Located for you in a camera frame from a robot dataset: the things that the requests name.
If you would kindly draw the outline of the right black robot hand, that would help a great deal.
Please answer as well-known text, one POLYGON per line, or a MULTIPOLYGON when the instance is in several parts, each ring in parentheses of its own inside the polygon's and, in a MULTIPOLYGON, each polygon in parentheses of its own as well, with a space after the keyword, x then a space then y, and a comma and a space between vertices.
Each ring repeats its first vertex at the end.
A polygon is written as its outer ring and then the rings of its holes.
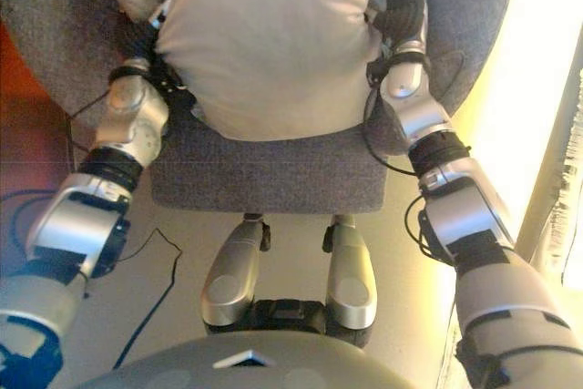
POLYGON ((396 53, 426 53, 427 0, 386 0, 385 10, 373 20, 385 43, 396 53))

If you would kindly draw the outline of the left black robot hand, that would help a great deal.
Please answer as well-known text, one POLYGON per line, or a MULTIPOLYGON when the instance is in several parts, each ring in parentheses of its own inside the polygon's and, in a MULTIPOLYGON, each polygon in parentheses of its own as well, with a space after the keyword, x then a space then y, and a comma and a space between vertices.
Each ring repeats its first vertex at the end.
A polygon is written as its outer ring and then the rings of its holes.
POLYGON ((159 31, 165 23, 172 0, 164 0, 143 21, 134 22, 123 18, 118 29, 118 49, 124 58, 154 59, 159 31))

